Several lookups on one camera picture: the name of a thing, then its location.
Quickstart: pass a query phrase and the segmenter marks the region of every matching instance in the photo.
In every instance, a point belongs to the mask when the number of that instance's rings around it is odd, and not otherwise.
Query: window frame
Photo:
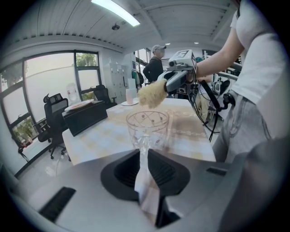
[[[98,81],[99,81],[99,85],[102,84],[102,80],[101,80],[101,72],[100,72],[100,60],[99,60],[99,53],[98,52],[92,52],[92,51],[82,51],[82,50],[62,50],[62,51],[54,51],[54,52],[47,52],[47,53],[40,53],[37,55],[32,55],[32,56],[28,56],[28,57],[23,57],[20,60],[17,60],[7,66],[5,66],[4,68],[0,69],[0,73],[3,72],[5,69],[7,69],[8,67],[11,67],[13,65],[16,65],[18,63],[22,63],[22,81],[17,82],[16,84],[10,86],[9,88],[5,89],[4,91],[2,91],[2,86],[0,86],[0,107],[6,122],[6,125],[9,129],[9,132],[12,136],[13,139],[16,139],[16,136],[13,132],[13,128],[18,125],[19,123],[21,123],[22,121],[24,121],[26,118],[31,117],[31,120],[34,124],[34,128],[36,129],[36,131],[40,134],[42,131],[40,129],[40,126],[38,124],[36,124],[35,118],[32,114],[30,105],[29,105],[29,101],[28,101],[28,97],[27,97],[27,92],[26,92],[26,82],[25,82],[25,70],[24,70],[24,63],[26,60],[29,59],[33,59],[33,58],[37,58],[37,57],[41,57],[41,56],[46,56],[46,55],[53,55],[53,54],[61,54],[61,53],[73,53],[73,64],[74,64],[74,71],[75,71],[75,79],[76,79],[76,84],[77,84],[77,88],[78,88],[78,93],[80,96],[80,99],[82,101],[82,94],[87,93],[87,92],[92,92],[94,91],[96,88],[90,88],[90,89],[86,89],[86,90],[81,90],[81,85],[80,85],[80,80],[79,80],[79,75],[78,75],[78,71],[79,70],[96,70],[97,74],[98,74]],[[95,54],[97,56],[97,64],[98,66],[77,66],[77,53],[88,53],[88,54]],[[4,102],[3,99],[4,97],[6,97],[7,95],[9,95],[10,93],[14,92],[15,90],[22,88],[23,89],[23,95],[24,95],[24,100],[25,100],[25,104],[27,107],[28,112],[25,113],[24,115],[21,115],[17,120],[15,120],[14,122],[10,123],[9,119],[7,117],[6,114],[6,110],[5,110],[5,106],[4,106]]]

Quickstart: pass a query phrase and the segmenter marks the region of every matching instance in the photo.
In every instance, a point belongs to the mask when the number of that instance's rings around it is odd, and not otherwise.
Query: table
[[[114,153],[134,149],[126,116],[140,110],[139,104],[121,104],[107,109],[108,117],[73,137],[63,132],[63,141],[73,165]],[[155,110],[169,114],[168,135],[164,151],[199,160],[216,161],[201,121],[188,100],[166,98]]]

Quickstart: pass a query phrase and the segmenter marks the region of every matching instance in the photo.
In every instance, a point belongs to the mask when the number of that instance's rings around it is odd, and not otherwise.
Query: ceiling light
[[[125,11],[122,7],[120,7],[112,0],[92,0],[92,3],[95,3],[110,10],[111,12],[115,13],[116,15],[126,20],[133,27],[140,24],[132,15],[130,15],[127,11]]]

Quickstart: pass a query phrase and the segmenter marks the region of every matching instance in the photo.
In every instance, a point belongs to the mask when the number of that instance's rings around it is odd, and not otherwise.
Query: floor
[[[213,128],[214,118],[208,123],[210,129]],[[219,118],[215,131],[220,131],[222,120]],[[206,127],[207,136],[210,136],[210,131]],[[213,145],[218,135],[213,134],[211,144]],[[72,167],[72,163],[68,161],[68,154],[61,155],[61,148],[56,148],[54,151],[54,159],[50,159],[50,152],[46,151],[36,161],[34,161],[19,177],[18,194],[24,201],[41,186],[53,180],[57,175]]]

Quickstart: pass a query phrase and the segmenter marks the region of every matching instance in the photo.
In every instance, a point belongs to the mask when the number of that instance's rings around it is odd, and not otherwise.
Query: white t-shirt
[[[247,52],[232,90],[257,104],[281,76],[288,57],[264,15],[248,0],[241,1],[240,17],[235,12],[231,27]]]
[[[207,83],[211,90],[213,89],[212,82],[213,82],[213,75],[212,75],[212,81]],[[198,92],[199,92],[199,94],[207,93],[201,84],[198,84]]]

